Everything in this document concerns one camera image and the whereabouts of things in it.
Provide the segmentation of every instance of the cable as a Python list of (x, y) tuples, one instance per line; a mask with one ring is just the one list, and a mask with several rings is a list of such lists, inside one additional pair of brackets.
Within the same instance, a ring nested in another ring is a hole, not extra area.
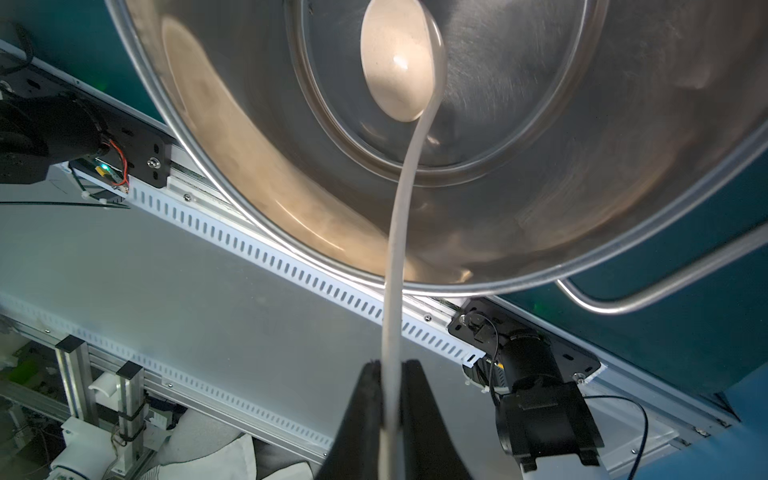
[(491, 324), (491, 326), (493, 327), (493, 331), (496, 334), (496, 350), (493, 352), (493, 357), (491, 358), (491, 368), (488, 369), (488, 387), (491, 389), (491, 400), (493, 400), (493, 405), (498, 407), (500, 401), (496, 396), (496, 390), (494, 389), (494, 386), (493, 386), (493, 377), (495, 374), (493, 368), (496, 366), (496, 356), (498, 355), (498, 344), (499, 344), (498, 329), (496, 328), (496, 325), (491, 321), (491, 319), (489, 319), (487, 316), (483, 315), (482, 318), (483, 320)]
[(128, 159), (125, 157), (125, 154), (123, 154), (122, 149), (118, 147), (117, 142), (110, 138), (109, 144), (112, 146), (112, 148), (115, 149), (115, 151), (117, 151), (118, 155), (120, 155), (120, 160), (123, 162), (123, 181), (119, 184), (113, 182), (112, 186), (120, 187), (121, 185), (128, 185)]
[(382, 371), (384, 435), (379, 444), (379, 478), (392, 480), (398, 465), (398, 431), (400, 428), (400, 383), (402, 381), (402, 285), (406, 266), (406, 237), (411, 195), (419, 167), (419, 158), (429, 128), (435, 120), (445, 90), (445, 77), (435, 67), (435, 90), (422, 112), (402, 162), (400, 178), (392, 205), (392, 220), (387, 239), (387, 263), (384, 271), (384, 318), (382, 320)]
[(78, 202), (0, 202), (0, 205), (69, 205), (72, 207), (101, 207), (101, 208), (125, 208), (131, 209), (128, 205), (118, 204), (82, 204)]
[(641, 458), (643, 458), (643, 452), (645, 451), (645, 442), (648, 440), (648, 414), (645, 412), (645, 408), (643, 408), (643, 406), (640, 403), (635, 402), (633, 399), (628, 399), (627, 397), (617, 396), (617, 395), (589, 395), (589, 396), (585, 396), (584, 399), (619, 399), (619, 400), (626, 400), (628, 402), (632, 402), (633, 404), (640, 407), (640, 410), (643, 412), (645, 427), (643, 427), (643, 439), (640, 442), (640, 450), (637, 451), (637, 457), (635, 457), (634, 464), (632, 465), (632, 469), (629, 471), (629, 476), (627, 477), (627, 480), (633, 480), (635, 474), (637, 474), (637, 468), (640, 467), (640, 460)]
[[(99, 200), (99, 198), (98, 198), (98, 197), (96, 197), (95, 195), (93, 195), (93, 194), (92, 194), (91, 192), (89, 192), (88, 190), (85, 190), (86, 186), (85, 186), (85, 185), (83, 185), (83, 183), (80, 181), (80, 178), (78, 178), (78, 175), (77, 175), (77, 174), (74, 172), (74, 168), (72, 168), (72, 164), (71, 164), (71, 162), (70, 162), (70, 164), (69, 164), (69, 173), (70, 173), (70, 175), (72, 176), (72, 178), (74, 179), (74, 182), (75, 182), (75, 183), (78, 185), (78, 187), (80, 187), (80, 190), (81, 190), (81, 191), (84, 191), (84, 192), (85, 192), (85, 193), (88, 195), (88, 197), (89, 197), (89, 198), (91, 198), (92, 200), (96, 200), (97, 202), (101, 203), (101, 201)], [(107, 204), (107, 205), (121, 205), (121, 204), (119, 204), (119, 203), (117, 203), (117, 202), (107, 202), (106, 204)]]
[[(22, 50), (24, 50), (24, 61), (16, 65), (14, 67), (8, 67), (8, 68), (0, 68), (0, 75), (7, 75), (14, 73), (16, 71), (24, 70), (29, 65), (31, 65), (32, 60), (35, 59), (35, 49), (32, 47), (32, 42), (29, 40), (29, 35), (27, 34), (27, 31), (24, 27), (22, 27), (21, 24), (14, 22), (12, 20), (6, 20), (6, 19), (0, 19), (0, 22), (7, 22), (11, 25), (13, 25), (13, 28), (16, 30), (16, 37), (18, 37), (18, 43), (21, 44)], [(3, 52), (3, 55), (8, 58), (12, 58), (15, 61), (18, 61), (18, 57), (15, 55), (11, 55), (9, 53)]]
[[(35, 430), (37, 430), (38, 434), (43, 432), (43, 430), (40, 429), (40, 428), (35, 429)], [(46, 468), (46, 467), (48, 467), (51, 464), (51, 454), (48, 451), (48, 443), (45, 441), (45, 437), (43, 435), (40, 435), (40, 440), (43, 442), (43, 449), (45, 450), (45, 465), (41, 465), (41, 466), (37, 467), (36, 469), (31, 470), (30, 472), (23, 473), (22, 477), (26, 477), (28, 475), (32, 475), (33, 473), (39, 472), (43, 468)]]
[(109, 472), (111, 472), (112, 467), (114, 467), (115, 463), (118, 463), (118, 460), (120, 460), (120, 454), (118, 453), (118, 447), (115, 446), (115, 437), (114, 434), (118, 432), (120, 423), (115, 423), (112, 427), (112, 433), (109, 435), (109, 442), (112, 444), (112, 450), (114, 451), (114, 460), (111, 464), (107, 467), (107, 470), (104, 472), (104, 474), (101, 476), (101, 480), (104, 480), (107, 478), (107, 475), (109, 475)]

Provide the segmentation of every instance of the black cable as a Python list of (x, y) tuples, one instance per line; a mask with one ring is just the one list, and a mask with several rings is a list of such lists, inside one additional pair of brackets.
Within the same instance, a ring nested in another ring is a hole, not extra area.
[(73, 207), (101, 207), (101, 208), (125, 208), (131, 209), (127, 205), (118, 204), (82, 204), (77, 202), (0, 202), (0, 205), (69, 205)]
[(85, 187), (83, 187), (83, 183), (80, 182), (80, 179), (78, 178), (78, 175), (74, 172), (74, 168), (72, 168), (71, 164), (69, 166), (69, 173), (72, 175), (72, 178), (74, 178), (74, 182), (80, 187), (80, 190), (85, 192)]
[(491, 389), (491, 400), (493, 400), (493, 405), (497, 406), (499, 405), (498, 397), (496, 396), (496, 390), (493, 387), (493, 376), (495, 374), (495, 371), (493, 369), (494, 366), (496, 366), (496, 356), (498, 355), (498, 329), (496, 328), (496, 325), (489, 319), (487, 316), (482, 316), (483, 320), (490, 323), (493, 327), (493, 331), (496, 333), (496, 350), (493, 352), (493, 357), (491, 358), (491, 368), (488, 369), (488, 387)]
[[(37, 434), (39, 434), (39, 433), (42, 433), (42, 431), (43, 431), (40, 428), (36, 428), (34, 430), (37, 430), (37, 432), (35, 433), (35, 436)], [(22, 477), (28, 477), (28, 476), (32, 475), (33, 473), (40, 472), (43, 468), (47, 468), (51, 464), (51, 462), (52, 462), (51, 454), (48, 451), (48, 443), (45, 441), (45, 437), (43, 435), (40, 435), (40, 440), (43, 442), (43, 449), (45, 450), (45, 465), (41, 465), (41, 466), (37, 467), (36, 469), (34, 469), (34, 470), (30, 471), (30, 472), (23, 473)]]
[(490, 386), (491, 383), (488, 381), (488, 376), (485, 374), (485, 372), (482, 371), (482, 365), (486, 364), (487, 362), (481, 362), (478, 361), (475, 363), (475, 371), (477, 372), (478, 379), (480, 379), (480, 383), (486, 386)]
[(584, 399), (619, 399), (619, 400), (626, 400), (628, 402), (632, 402), (633, 404), (640, 407), (640, 410), (643, 412), (645, 427), (643, 427), (643, 439), (640, 442), (640, 450), (637, 451), (637, 457), (635, 457), (634, 464), (632, 465), (632, 469), (629, 471), (629, 476), (627, 477), (627, 480), (633, 480), (635, 474), (637, 474), (637, 468), (640, 466), (640, 460), (643, 457), (643, 451), (645, 450), (645, 442), (648, 440), (648, 414), (645, 412), (645, 408), (643, 408), (643, 406), (640, 403), (635, 402), (633, 399), (628, 399), (627, 397), (617, 396), (617, 395), (590, 395), (590, 396), (585, 396)]
[[(14, 22), (12, 20), (4, 20), (4, 19), (0, 21), (5, 21), (13, 25), (13, 28), (16, 30), (16, 36), (18, 37), (18, 43), (21, 44), (22, 50), (24, 50), (24, 54), (26, 55), (24, 61), (21, 64), (15, 65), (13, 67), (8, 67), (8, 68), (0, 68), (0, 75), (7, 75), (19, 70), (24, 70), (29, 65), (31, 65), (32, 60), (35, 59), (35, 49), (32, 47), (32, 42), (29, 40), (29, 34), (27, 33), (26, 29), (17, 22)], [(11, 55), (9, 53), (5, 53), (5, 56), (8, 58), (12, 58), (15, 61), (18, 61), (18, 57)]]

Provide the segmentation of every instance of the metal bowl rim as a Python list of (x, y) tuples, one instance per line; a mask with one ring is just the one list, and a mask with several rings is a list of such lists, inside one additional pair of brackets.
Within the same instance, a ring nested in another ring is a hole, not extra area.
[[(118, 30), (128, 56), (131, 58), (139, 78), (144, 83), (144, 87), (147, 89), (147, 93), (155, 107), (174, 132), (179, 142), (187, 149), (195, 164), (208, 176), (209, 180), (214, 183), (219, 191), (248, 220), (263, 229), (270, 237), (287, 248), (291, 253), (297, 255), (301, 260), (342, 280), (382, 289), (384, 287), (384, 278), (382, 276), (356, 269), (309, 248), (284, 232), (237, 191), (235, 186), (225, 178), (216, 164), (197, 143), (176, 111), (175, 106), (173, 106), (144, 51), (144, 46), (141, 44), (141, 40), (136, 33), (125, 0), (106, 0), (106, 2), (112, 21)], [(524, 276), (484, 283), (433, 284), (405, 281), (403, 293), (444, 297), (498, 295), (552, 283), (555, 280), (588, 270), (652, 237), (694, 209), (738, 175), (767, 147), (768, 121), (757, 127), (721, 160), (716, 167), (707, 172), (665, 208), (615, 237), (613, 240), (565, 263)]]

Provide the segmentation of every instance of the wire handle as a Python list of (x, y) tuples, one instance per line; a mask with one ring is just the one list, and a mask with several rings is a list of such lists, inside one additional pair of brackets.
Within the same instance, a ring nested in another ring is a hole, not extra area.
[(768, 243), (768, 222), (760, 224), (741, 237), (701, 257), (699, 260), (656, 282), (645, 290), (618, 300), (597, 300), (578, 289), (569, 278), (555, 281), (565, 295), (581, 308), (601, 315), (623, 315), (636, 312), (682, 290), (724, 266), (752, 253)]

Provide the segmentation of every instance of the stainless steel bowl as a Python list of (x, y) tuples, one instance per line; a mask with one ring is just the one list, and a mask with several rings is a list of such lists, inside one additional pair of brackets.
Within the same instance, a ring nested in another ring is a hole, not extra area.
[[(768, 141), (764, 0), (425, 0), (448, 92), (413, 194), (406, 289), (584, 270), (664, 228)], [(158, 109), (254, 222), (381, 286), (413, 124), (359, 60), (367, 0), (108, 0)]]

